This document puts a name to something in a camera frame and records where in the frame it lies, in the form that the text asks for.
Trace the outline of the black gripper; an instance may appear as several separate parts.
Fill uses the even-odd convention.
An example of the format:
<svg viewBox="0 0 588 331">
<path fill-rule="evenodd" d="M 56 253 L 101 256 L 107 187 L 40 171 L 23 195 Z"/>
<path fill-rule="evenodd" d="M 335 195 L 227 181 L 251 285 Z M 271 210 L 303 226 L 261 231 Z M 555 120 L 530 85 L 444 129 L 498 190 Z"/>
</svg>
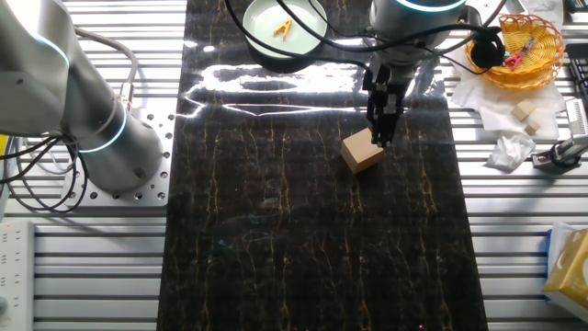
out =
<svg viewBox="0 0 588 331">
<path fill-rule="evenodd" d="M 372 62 L 364 73 L 363 89 L 368 91 L 367 119 L 372 125 L 372 142 L 387 147 L 392 143 L 409 84 L 413 80 L 411 66 Z M 383 141 L 379 114 L 384 111 Z"/>
</svg>

